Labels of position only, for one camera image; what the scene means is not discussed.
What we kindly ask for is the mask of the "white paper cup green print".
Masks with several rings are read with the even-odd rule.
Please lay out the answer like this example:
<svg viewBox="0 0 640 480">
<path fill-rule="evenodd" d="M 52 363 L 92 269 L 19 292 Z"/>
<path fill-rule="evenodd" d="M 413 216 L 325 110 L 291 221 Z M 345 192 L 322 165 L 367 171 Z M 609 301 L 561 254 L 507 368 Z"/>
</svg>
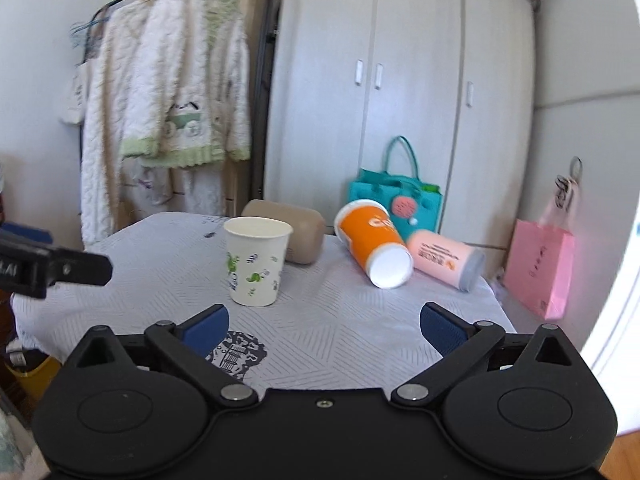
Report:
<svg viewBox="0 0 640 480">
<path fill-rule="evenodd" d="M 269 218 L 236 217 L 222 227 L 231 299 L 245 307 L 271 306 L 279 293 L 292 226 Z"/>
</svg>

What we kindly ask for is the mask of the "pink cylindrical cup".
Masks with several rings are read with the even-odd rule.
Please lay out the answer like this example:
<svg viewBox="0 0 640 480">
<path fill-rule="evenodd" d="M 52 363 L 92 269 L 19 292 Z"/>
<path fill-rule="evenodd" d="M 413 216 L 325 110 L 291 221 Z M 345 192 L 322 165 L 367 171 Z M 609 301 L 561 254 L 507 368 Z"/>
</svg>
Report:
<svg viewBox="0 0 640 480">
<path fill-rule="evenodd" d="M 416 230 L 406 244 L 416 270 L 460 292 L 470 292 L 484 271 L 479 249 L 434 232 Z"/>
</svg>

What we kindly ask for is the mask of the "orange paper cup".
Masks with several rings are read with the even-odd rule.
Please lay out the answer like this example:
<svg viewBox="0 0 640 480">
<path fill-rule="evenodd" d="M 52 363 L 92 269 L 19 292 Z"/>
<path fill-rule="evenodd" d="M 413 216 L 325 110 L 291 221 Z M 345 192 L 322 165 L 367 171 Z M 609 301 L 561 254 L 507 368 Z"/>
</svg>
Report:
<svg viewBox="0 0 640 480">
<path fill-rule="evenodd" d="M 410 278 L 412 255 L 380 203 L 349 202 L 336 214 L 334 231 L 375 287 L 396 288 Z"/>
</svg>

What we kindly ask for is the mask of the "beige cylindrical cup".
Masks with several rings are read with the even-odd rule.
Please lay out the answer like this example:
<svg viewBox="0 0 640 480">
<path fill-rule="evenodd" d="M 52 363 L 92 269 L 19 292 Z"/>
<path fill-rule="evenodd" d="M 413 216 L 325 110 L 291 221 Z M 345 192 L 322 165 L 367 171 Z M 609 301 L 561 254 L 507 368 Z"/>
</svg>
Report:
<svg viewBox="0 0 640 480">
<path fill-rule="evenodd" d="M 318 211 L 269 200 L 251 200 L 242 210 L 242 216 L 269 218 L 292 226 L 285 255 L 287 262 L 308 266 L 318 260 L 326 234 L 326 222 Z"/>
</svg>

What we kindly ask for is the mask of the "white fluffy robe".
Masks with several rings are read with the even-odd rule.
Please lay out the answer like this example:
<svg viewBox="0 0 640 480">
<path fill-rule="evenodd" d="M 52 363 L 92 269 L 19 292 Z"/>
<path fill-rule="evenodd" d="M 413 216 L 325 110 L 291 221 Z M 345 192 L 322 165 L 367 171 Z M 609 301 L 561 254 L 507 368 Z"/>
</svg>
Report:
<svg viewBox="0 0 640 480">
<path fill-rule="evenodd" d="M 131 64 L 149 12 L 141 1 L 117 9 L 92 63 L 80 168 L 81 238 L 87 248 L 119 229 L 120 142 Z"/>
</svg>

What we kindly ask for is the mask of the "pink paper gift bag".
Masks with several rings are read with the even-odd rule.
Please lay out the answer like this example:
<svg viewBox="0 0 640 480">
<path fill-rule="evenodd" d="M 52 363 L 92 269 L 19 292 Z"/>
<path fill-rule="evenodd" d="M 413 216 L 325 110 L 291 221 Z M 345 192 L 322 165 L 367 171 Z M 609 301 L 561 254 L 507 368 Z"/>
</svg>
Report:
<svg viewBox="0 0 640 480">
<path fill-rule="evenodd" d="M 523 307 L 546 321 L 563 317 L 570 296 L 578 203 L 578 182 L 559 176 L 540 218 L 518 219 L 514 226 L 503 285 Z"/>
</svg>

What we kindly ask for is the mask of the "white patterned tablecloth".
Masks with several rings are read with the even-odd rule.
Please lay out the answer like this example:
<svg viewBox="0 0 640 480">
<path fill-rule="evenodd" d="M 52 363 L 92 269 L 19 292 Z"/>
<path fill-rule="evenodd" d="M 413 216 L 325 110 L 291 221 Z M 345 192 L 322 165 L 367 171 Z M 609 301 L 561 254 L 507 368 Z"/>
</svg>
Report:
<svg viewBox="0 0 640 480">
<path fill-rule="evenodd" d="M 219 218 L 154 214 L 96 249 L 114 266 L 107 285 L 59 284 L 43 300 L 13 297 L 25 346 L 62 361 L 92 326 L 138 334 L 154 322 L 183 322 L 223 304 L 230 328 L 206 360 L 255 390 L 388 390 L 439 358 L 420 331 L 427 302 L 468 322 L 509 325 L 487 283 L 459 292 L 416 273 L 405 285 L 379 289 L 333 236 L 316 263 L 283 269 L 278 299 L 264 308 L 231 301 Z"/>
</svg>

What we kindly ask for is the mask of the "teal tote bag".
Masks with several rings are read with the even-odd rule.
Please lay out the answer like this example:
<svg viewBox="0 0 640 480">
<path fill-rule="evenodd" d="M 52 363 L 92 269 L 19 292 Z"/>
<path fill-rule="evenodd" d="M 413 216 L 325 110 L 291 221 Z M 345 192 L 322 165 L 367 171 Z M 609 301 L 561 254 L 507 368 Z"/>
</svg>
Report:
<svg viewBox="0 0 640 480">
<path fill-rule="evenodd" d="M 394 147 L 402 145 L 410 162 L 410 176 L 391 174 L 390 155 Z M 355 180 L 349 183 L 347 200 L 373 200 L 390 214 L 390 220 L 403 240 L 416 230 L 435 232 L 442 206 L 440 187 L 422 182 L 416 153 L 405 136 L 395 136 L 387 145 L 383 170 L 379 172 L 361 168 Z"/>
</svg>

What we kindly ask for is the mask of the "white canvas tote bag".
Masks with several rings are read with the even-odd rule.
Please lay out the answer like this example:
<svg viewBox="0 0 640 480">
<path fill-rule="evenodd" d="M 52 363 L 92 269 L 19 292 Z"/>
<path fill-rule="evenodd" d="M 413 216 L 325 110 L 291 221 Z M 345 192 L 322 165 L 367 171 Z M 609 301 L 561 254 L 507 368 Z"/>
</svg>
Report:
<svg viewBox="0 0 640 480">
<path fill-rule="evenodd" d="M 58 101 L 58 118 L 67 125 L 79 126 L 84 122 L 89 79 L 89 65 L 82 63 L 75 68 Z"/>
</svg>

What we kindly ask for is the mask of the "white green fluffy pajama top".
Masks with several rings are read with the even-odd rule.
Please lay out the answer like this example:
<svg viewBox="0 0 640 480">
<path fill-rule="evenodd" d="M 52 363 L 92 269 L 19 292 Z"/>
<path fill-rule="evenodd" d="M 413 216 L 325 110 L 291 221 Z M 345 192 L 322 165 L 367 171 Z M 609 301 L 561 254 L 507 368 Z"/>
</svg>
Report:
<svg viewBox="0 0 640 480">
<path fill-rule="evenodd" d="M 147 167 L 250 158 L 239 0 L 155 0 L 134 57 L 120 152 Z"/>
</svg>

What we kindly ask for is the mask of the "grey wooden wardrobe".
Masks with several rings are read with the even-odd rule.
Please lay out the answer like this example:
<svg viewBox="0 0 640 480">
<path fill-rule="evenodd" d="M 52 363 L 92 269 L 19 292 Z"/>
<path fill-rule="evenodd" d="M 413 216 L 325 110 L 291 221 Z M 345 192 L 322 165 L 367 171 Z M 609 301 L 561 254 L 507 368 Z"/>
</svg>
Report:
<svg viewBox="0 0 640 480">
<path fill-rule="evenodd" d="M 332 220 L 360 169 L 418 168 L 439 233 L 506 248 L 534 64 L 533 0 L 282 0 L 265 198 Z"/>
</svg>

